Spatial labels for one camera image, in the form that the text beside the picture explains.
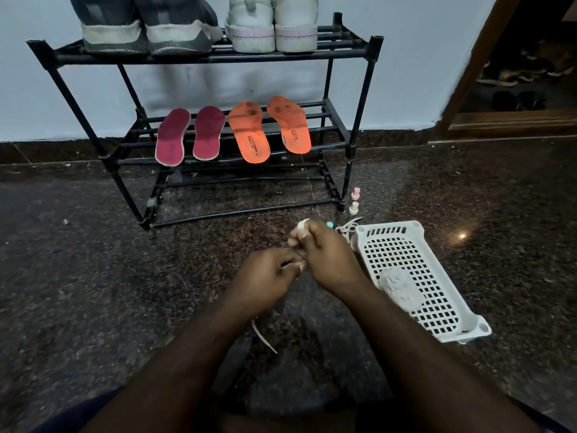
white plastic basket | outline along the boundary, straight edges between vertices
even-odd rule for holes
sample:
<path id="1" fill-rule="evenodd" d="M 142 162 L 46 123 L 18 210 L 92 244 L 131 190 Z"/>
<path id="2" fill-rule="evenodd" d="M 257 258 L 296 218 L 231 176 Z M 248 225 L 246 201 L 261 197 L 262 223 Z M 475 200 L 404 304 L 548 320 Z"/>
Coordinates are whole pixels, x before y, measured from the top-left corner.
<path id="1" fill-rule="evenodd" d="M 375 285 L 388 267 L 408 270 L 425 297 L 410 315 L 441 342 L 466 343 L 491 334 L 491 327 L 471 312 L 425 241 L 416 221 L 359 225 L 351 246 L 365 263 Z"/>

speckled floor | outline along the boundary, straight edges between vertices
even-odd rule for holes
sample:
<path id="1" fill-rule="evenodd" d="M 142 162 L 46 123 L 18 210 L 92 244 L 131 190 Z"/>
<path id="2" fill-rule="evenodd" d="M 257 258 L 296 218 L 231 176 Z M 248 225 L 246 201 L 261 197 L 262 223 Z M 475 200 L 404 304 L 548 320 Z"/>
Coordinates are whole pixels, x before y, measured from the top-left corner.
<path id="1" fill-rule="evenodd" d="M 364 223 L 416 219 L 493 335 L 449 345 L 516 398 L 577 429 L 577 141 L 362 149 Z M 327 154 L 335 175 L 338 152 Z M 127 174 L 143 203 L 151 169 Z M 143 232 L 100 163 L 0 167 L 0 431 L 26 431 L 118 386 L 218 297 L 253 249 L 334 207 Z M 326 196 L 320 182 L 167 192 L 161 216 Z M 347 309 L 303 276 L 233 345 L 215 390 L 250 413 L 291 414 L 386 394 Z"/>

black metal shoe rack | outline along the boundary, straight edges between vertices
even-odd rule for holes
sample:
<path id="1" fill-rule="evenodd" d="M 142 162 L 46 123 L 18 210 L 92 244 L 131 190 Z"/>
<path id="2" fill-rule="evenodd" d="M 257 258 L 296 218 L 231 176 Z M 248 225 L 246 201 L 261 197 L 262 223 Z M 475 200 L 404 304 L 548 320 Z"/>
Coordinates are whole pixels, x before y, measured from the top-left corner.
<path id="1" fill-rule="evenodd" d="M 235 215 L 250 214 L 256 212 L 265 212 L 271 210 L 286 210 L 289 208 L 306 207 L 316 204 L 335 204 L 339 210 L 344 210 L 344 201 L 347 196 L 347 189 L 349 188 L 349 180 L 351 169 L 353 167 L 353 160 L 355 158 L 355 150 L 357 145 L 357 134 L 363 109 L 365 107 L 366 96 L 369 92 L 371 84 L 371 77 L 373 75 L 374 65 L 379 58 L 379 52 L 383 43 L 382 36 L 372 36 L 367 43 L 359 36 L 355 35 L 348 28 L 343 26 L 342 14 L 335 13 L 333 17 L 332 26 L 319 27 L 319 45 L 318 49 L 310 53 L 293 53 L 284 54 L 280 52 L 267 54 L 243 54 L 233 51 L 231 43 L 224 39 L 216 43 L 213 50 L 208 55 L 199 57 L 191 56 L 173 56 L 173 57 L 152 57 L 150 55 L 139 56 L 114 56 L 114 57 L 100 57 L 86 53 L 83 48 L 83 42 L 77 41 L 64 47 L 54 50 L 46 41 L 31 40 L 27 41 L 28 45 L 42 64 L 45 70 L 58 86 L 58 89 L 64 96 L 66 102 L 74 112 L 74 115 L 86 131 L 87 136 L 96 148 L 100 159 L 105 165 L 106 169 L 112 174 L 112 178 L 118 185 L 119 190 L 126 199 L 126 203 L 134 213 L 139 224 L 146 230 L 151 228 L 159 228 L 163 226 L 178 225 L 180 223 L 194 222 L 196 220 L 212 219 L 219 217 L 228 217 Z M 365 73 L 365 80 L 361 90 L 361 98 L 359 99 L 357 107 L 357 115 L 351 131 L 344 127 L 343 122 L 335 111 L 331 101 L 328 98 L 329 87 L 331 84 L 332 65 L 335 59 L 348 59 L 352 57 L 362 57 L 368 61 L 368 66 Z M 321 113 L 308 114 L 307 119 L 321 119 L 321 127 L 311 128 L 311 133 L 319 133 L 319 143 L 314 145 L 311 152 L 316 154 L 316 160 L 306 163 L 294 163 L 294 165 L 270 164 L 272 161 L 267 161 L 263 164 L 249 164 L 245 162 L 238 150 L 232 154 L 221 154 L 212 161 L 198 161 L 193 156 L 186 156 L 180 170 L 182 174 L 194 174 L 194 177 L 183 180 L 182 182 L 168 182 L 168 177 L 173 170 L 169 167 L 164 167 L 158 164 L 154 158 L 131 158 L 131 153 L 137 149 L 154 148 L 156 144 L 157 129 L 151 128 L 150 123 L 162 122 L 163 117 L 148 118 L 144 108 L 140 104 L 138 95 L 126 74 L 124 65 L 165 65 L 165 64 L 195 64 L 195 63 L 234 63 L 234 62 L 271 62 L 271 61 L 285 61 L 285 60 L 311 60 L 311 59 L 328 59 L 327 79 L 325 82 L 324 97 L 321 101 L 311 103 L 299 103 L 303 108 L 320 107 Z M 136 105 L 136 121 L 122 140 L 119 147 L 112 153 L 105 150 L 96 133 L 88 123 L 84 113 L 78 106 L 72 93 L 66 86 L 64 80 L 60 76 L 58 69 L 65 65 L 117 65 L 120 74 L 126 83 L 126 87 L 134 100 Z M 331 121 L 332 126 L 327 126 L 327 118 Z M 264 122 L 272 122 L 272 119 L 265 119 Z M 325 133 L 336 132 L 340 141 L 338 143 L 325 144 Z M 267 131 L 265 133 L 268 137 L 279 136 L 279 131 Z M 185 134 L 185 146 L 194 143 L 194 125 L 189 126 Z M 221 141 L 234 141 L 234 135 L 223 135 Z M 337 189 L 327 165 L 322 157 L 325 150 L 343 149 L 345 152 L 346 170 L 344 175 L 344 184 L 342 191 Z M 281 157 L 285 155 L 292 155 L 284 149 L 272 151 L 271 158 Z M 120 167 L 124 166 L 151 166 L 159 167 L 158 178 L 152 189 L 152 193 L 148 199 L 144 214 L 138 209 L 134 203 L 134 199 L 126 189 L 121 176 L 119 175 Z M 279 175 L 275 173 L 285 167 L 307 167 L 316 168 L 319 172 L 317 177 L 295 177 L 295 175 Z M 238 174 L 242 171 L 243 177 L 238 178 L 224 178 L 224 179 L 207 179 L 210 174 Z M 165 188 L 175 186 L 191 186 L 203 184 L 216 184 L 225 182 L 246 182 L 246 181 L 307 181 L 319 180 L 324 181 L 329 192 L 329 197 L 324 200 L 304 201 L 288 205 L 278 205 L 274 207 L 255 208 L 252 210 L 236 210 L 228 212 L 218 212 L 209 215 L 191 216 L 187 218 L 180 218 L 174 220 L 167 220 L 163 222 L 155 222 L 155 213 L 157 207 L 162 203 L 162 192 Z"/>

forearm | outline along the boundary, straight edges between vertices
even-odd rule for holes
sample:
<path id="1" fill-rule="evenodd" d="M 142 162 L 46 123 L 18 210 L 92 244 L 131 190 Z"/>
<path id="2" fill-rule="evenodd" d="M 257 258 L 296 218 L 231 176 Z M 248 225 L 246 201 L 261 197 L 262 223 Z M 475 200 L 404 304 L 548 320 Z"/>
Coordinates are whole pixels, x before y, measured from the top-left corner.
<path id="1" fill-rule="evenodd" d="M 424 431 L 537 432 L 495 386 L 463 364 L 369 280 L 337 296 L 361 325 L 395 396 Z"/>
<path id="2" fill-rule="evenodd" d="M 210 304 L 88 425 L 89 432 L 184 432 L 236 335 L 250 321 L 226 296 Z"/>

insole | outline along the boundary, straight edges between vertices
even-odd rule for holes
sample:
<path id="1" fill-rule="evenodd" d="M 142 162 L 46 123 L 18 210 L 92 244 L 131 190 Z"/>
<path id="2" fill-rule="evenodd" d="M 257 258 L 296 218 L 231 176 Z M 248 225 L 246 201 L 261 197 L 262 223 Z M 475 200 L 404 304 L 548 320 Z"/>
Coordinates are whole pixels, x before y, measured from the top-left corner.
<path id="1" fill-rule="evenodd" d="M 210 161 L 220 151 L 220 132 L 224 127 L 224 112 L 214 106 L 205 106 L 196 116 L 196 139 L 192 154 L 201 161 Z"/>
<path id="2" fill-rule="evenodd" d="M 156 160 L 163 166 L 176 167 L 184 159 L 184 144 L 182 140 L 191 114 L 186 109 L 178 108 L 162 120 L 158 128 L 156 140 Z"/>
<path id="3" fill-rule="evenodd" d="M 228 115 L 228 123 L 246 162 L 259 164 L 268 159 L 270 146 L 263 132 L 263 110 L 258 104 L 254 101 L 237 104 Z"/>
<path id="4" fill-rule="evenodd" d="M 284 97 L 276 96 L 268 102 L 267 112 L 279 124 L 283 143 L 289 152 L 310 151 L 310 133 L 303 108 Z"/>

